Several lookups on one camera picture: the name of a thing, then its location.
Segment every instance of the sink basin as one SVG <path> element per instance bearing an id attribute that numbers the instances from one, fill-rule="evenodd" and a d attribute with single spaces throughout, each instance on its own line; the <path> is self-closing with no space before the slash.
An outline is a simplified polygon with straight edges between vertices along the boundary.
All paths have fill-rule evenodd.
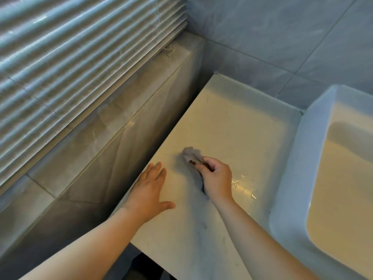
<path id="1" fill-rule="evenodd" d="M 305 112 L 271 210 L 321 279 L 373 279 L 373 96 L 333 85 Z"/>

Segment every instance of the gray cleaning cloth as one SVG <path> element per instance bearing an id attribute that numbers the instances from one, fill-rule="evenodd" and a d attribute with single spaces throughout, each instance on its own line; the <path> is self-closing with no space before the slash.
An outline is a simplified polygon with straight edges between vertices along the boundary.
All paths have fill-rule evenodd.
<path id="1" fill-rule="evenodd" d="M 182 154 L 184 155 L 185 161 L 190 166 L 193 167 L 193 169 L 195 171 L 195 174 L 201 179 L 201 181 L 202 181 L 202 189 L 201 190 L 204 194 L 206 194 L 204 183 L 203 183 L 203 177 L 202 177 L 201 173 L 196 168 L 194 168 L 194 165 L 196 165 L 197 163 L 198 164 L 203 164 L 211 172 L 213 172 L 212 169 L 210 168 L 210 166 L 207 163 L 203 162 L 201 151 L 199 149 L 194 149 L 193 147 L 189 146 L 189 147 L 186 147 L 186 148 L 183 149 Z"/>

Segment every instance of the blind slat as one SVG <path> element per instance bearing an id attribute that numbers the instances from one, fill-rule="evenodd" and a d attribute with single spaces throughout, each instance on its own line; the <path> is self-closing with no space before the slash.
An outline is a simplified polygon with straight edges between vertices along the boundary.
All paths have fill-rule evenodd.
<path id="1" fill-rule="evenodd" d="M 0 187 L 185 20 L 185 0 L 0 0 Z"/>

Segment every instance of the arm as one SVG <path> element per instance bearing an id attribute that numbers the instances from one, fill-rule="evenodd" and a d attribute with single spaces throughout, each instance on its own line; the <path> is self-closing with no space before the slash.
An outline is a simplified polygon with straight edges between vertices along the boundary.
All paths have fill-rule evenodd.
<path id="1" fill-rule="evenodd" d="M 232 172 L 221 161 L 203 157 L 196 168 L 217 208 L 231 240 L 253 279 L 317 279 L 315 275 L 278 244 L 232 197 Z"/>
<path id="2" fill-rule="evenodd" d="M 173 202 L 159 202 L 166 170 L 149 164 L 111 218 L 27 273 L 24 280 L 102 279 L 137 230 Z"/>

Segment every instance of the person's left arm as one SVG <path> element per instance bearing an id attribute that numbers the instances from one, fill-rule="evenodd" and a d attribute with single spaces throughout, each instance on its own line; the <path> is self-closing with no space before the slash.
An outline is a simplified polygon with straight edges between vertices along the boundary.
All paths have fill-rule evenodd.
<path id="1" fill-rule="evenodd" d="M 159 202 L 166 170 L 149 164 L 127 201 L 111 218 L 31 270 L 24 280 L 102 279 L 137 230 L 162 211 L 175 207 Z"/>

